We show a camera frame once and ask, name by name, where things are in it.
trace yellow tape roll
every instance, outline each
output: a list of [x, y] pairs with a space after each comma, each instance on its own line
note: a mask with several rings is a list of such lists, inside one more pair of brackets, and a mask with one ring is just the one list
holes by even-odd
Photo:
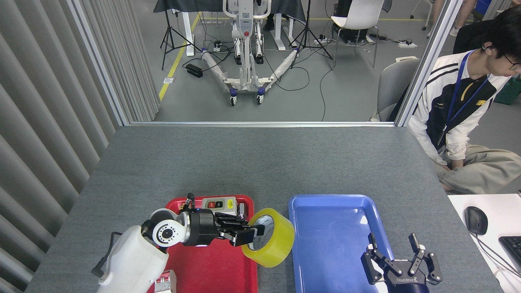
[[245, 256], [264, 267], [280, 264], [290, 253], [295, 230], [291, 222], [274, 209], [258, 211], [249, 225], [264, 225], [264, 235], [257, 236], [253, 243], [242, 246]]

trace white chair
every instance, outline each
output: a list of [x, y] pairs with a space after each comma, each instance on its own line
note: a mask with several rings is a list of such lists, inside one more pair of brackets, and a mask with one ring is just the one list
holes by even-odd
[[411, 83], [420, 59], [406, 59], [387, 66], [378, 82], [376, 111], [370, 121], [388, 121], [391, 113]]
[[425, 2], [425, 3], [429, 4], [429, 13], [427, 14], [427, 20], [425, 21], [425, 26], [421, 28], [421, 30], [424, 31], [427, 29], [427, 25], [429, 25], [429, 18], [430, 18], [430, 13], [432, 12], [432, 5], [434, 3], [434, 0], [418, 0], [418, 3], [416, 3], [416, 6], [414, 6], [413, 11], [411, 12], [411, 19], [414, 18], [414, 11], [416, 11], [416, 9], [418, 8], [418, 5], [420, 5], [421, 2]]
[[380, 17], [380, 11], [382, 9], [383, 1], [384, 0], [353, 0], [351, 2], [351, 6], [349, 7], [348, 16], [331, 16], [331, 20], [334, 22], [334, 24], [339, 26], [337, 46], [334, 48], [333, 60], [337, 54], [338, 40], [340, 38], [341, 30], [358, 30], [358, 35], [356, 36], [355, 43], [356, 52], [358, 38], [360, 37], [360, 30], [376, 28], [375, 55], [373, 57], [373, 64], [371, 64], [373, 68], [375, 67], [376, 48], [379, 40], [378, 27], [376, 26], [376, 23], [378, 22], [378, 18]]

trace blue tray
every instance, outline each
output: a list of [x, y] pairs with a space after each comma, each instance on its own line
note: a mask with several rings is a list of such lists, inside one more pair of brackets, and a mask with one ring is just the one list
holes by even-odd
[[373, 293], [360, 257], [375, 234], [378, 250], [394, 259], [374, 201], [363, 195], [298, 194], [288, 203], [295, 227], [297, 293]]

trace gray floor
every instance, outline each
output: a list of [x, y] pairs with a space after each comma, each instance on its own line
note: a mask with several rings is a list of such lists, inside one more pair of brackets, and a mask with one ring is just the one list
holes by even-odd
[[[302, 2], [306, 11], [307, 1]], [[327, 18], [326, 14], [330, 15], [334, 2], [336, 1], [312, 1], [310, 28], [317, 36], [328, 32], [330, 22], [321, 18]], [[166, 56], [165, 69], [161, 70], [163, 50], [159, 45], [166, 29], [165, 15], [152, 12], [156, 0], [132, 0], [132, 3], [145, 41], [155, 87], [159, 92], [179, 50]], [[286, 91], [274, 86], [266, 93], [262, 105], [256, 104], [255, 93], [241, 93], [238, 95], [237, 105], [232, 107], [229, 94], [210, 71], [205, 71], [203, 77], [196, 78], [181, 67], [182, 64], [196, 57], [197, 59], [190, 61], [192, 64], [203, 69], [208, 68], [204, 61], [199, 60], [200, 55], [186, 57], [183, 54], [175, 70], [175, 81], [169, 85], [155, 121], [321, 121], [322, 117], [323, 121], [366, 121], [376, 107], [378, 77], [382, 70], [395, 62], [397, 57], [421, 57], [423, 54], [430, 27], [426, 31], [422, 31], [421, 27], [425, 23], [428, 7], [420, 4], [415, 19], [410, 19], [411, 10], [416, 3], [416, 0], [394, 1], [388, 13], [382, 11], [378, 27], [380, 35], [386, 35], [394, 40], [411, 39], [418, 45], [417, 48], [398, 48], [394, 42], [379, 43], [376, 66], [372, 68], [370, 62], [373, 58], [374, 45], [358, 48], [356, 52], [352, 47], [339, 46], [334, 71], [325, 77], [324, 74], [330, 70], [333, 62], [318, 54], [324, 53], [323, 51], [310, 56], [315, 49], [307, 48], [296, 60], [301, 61], [296, 67], [302, 67], [307, 72], [301, 68], [290, 69], [280, 81], [280, 86], [287, 90], [305, 87], [297, 91]], [[202, 15], [206, 22], [216, 22], [216, 13]], [[190, 22], [193, 22], [195, 17], [196, 14], [191, 13]], [[181, 24], [179, 31], [184, 31], [182, 18], [179, 17], [178, 20]], [[170, 14], [170, 22], [176, 29], [178, 20]], [[296, 36], [302, 28], [302, 25], [296, 23], [293, 35]], [[230, 31], [230, 23], [221, 13], [219, 27], [215, 23], [207, 23], [203, 26], [198, 22], [194, 29], [195, 44], [203, 46], [205, 43], [204, 46], [211, 47], [213, 37], [222, 42], [229, 42]], [[175, 45], [182, 44], [181, 37], [174, 37]], [[288, 40], [284, 36], [282, 39], [287, 46]], [[449, 36], [441, 54], [451, 54], [453, 44], [454, 38]], [[271, 35], [265, 34], [265, 55], [273, 69], [289, 54], [289, 48], [287, 52], [275, 49]], [[333, 54], [334, 44], [328, 46], [328, 51]], [[233, 54], [220, 65], [223, 71], [228, 71], [230, 77], [238, 77], [238, 67], [233, 60]], [[271, 69], [266, 62], [257, 65], [256, 69], [259, 76], [268, 77], [271, 74]], [[519, 113], [520, 108], [521, 99], [517, 99], [510, 106], [494, 103], [481, 120], [480, 126], [471, 133], [470, 143], [507, 149], [521, 154], [521, 143], [515, 138], [521, 125], [521, 115], [516, 114]], [[513, 193], [518, 189], [521, 189], [521, 178], [501, 192]]]

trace black tablecloth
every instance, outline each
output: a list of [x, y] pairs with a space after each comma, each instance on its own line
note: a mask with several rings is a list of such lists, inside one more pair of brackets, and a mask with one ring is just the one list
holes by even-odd
[[[158, 0], [154, 12], [175, 9], [182, 12], [222, 12], [222, 0]], [[272, 0], [271, 13], [284, 13], [302, 22], [306, 21], [301, 0]]]

